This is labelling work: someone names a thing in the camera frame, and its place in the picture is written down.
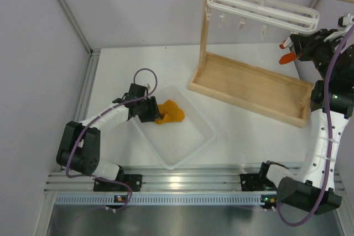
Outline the yellow sock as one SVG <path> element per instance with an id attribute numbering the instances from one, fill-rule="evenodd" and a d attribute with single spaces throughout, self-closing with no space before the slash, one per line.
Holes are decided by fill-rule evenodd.
<path id="1" fill-rule="evenodd" d="M 158 111 L 162 115 L 162 118 L 155 121 L 155 124 L 158 125 L 172 122 L 182 122 L 185 118 L 183 110 L 171 100 L 167 100 L 165 103 L 159 104 Z"/>

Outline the orange sock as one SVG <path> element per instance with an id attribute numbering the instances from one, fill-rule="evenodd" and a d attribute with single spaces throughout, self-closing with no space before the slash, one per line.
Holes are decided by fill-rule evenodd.
<path id="1" fill-rule="evenodd" d="M 285 49 L 285 48 L 286 48 L 286 46 L 284 45 L 284 43 L 281 43 L 281 44 L 279 45 L 279 47 L 280 47 L 281 49 Z"/>
<path id="2" fill-rule="evenodd" d="M 290 53 L 288 53 L 288 54 L 283 55 L 283 56 L 280 58 L 279 64 L 281 64 L 281 65 L 288 64 L 288 63 L 290 63 L 290 62 L 295 61 L 296 58 L 297 58 L 296 53 L 295 53 L 295 52 L 290 52 Z"/>

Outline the white clip hanger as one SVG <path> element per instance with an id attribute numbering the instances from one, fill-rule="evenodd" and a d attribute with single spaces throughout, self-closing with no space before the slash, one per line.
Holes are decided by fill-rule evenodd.
<path id="1" fill-rule="evenodd" d="M 245 19 L 263 23 L 261 38 L 267 33 L 267 25 L 289 30 L 296 34 L 316 32 L 320 14 L 318 11 L 277 0 L 207 0 L 206 18 L 210 19 L 210 9 L 240 16 L 239 28 Z"/>

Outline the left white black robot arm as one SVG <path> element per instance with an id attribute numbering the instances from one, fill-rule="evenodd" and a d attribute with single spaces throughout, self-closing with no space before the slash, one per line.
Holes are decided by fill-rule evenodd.
<path id="1" fill-rule="evenodd" d="M 56 155 L 68 178 L 89 176 L 120 190 L 125 184 L 122 166 L 101 158 L 101 139 L 116 126 L 138 117 L 140 122 L 154 122 L 162 117 L 157 100 L 148 87 L 132 83 L 123 97 L 104 111 L 81 122 L 66 124 Z"/>

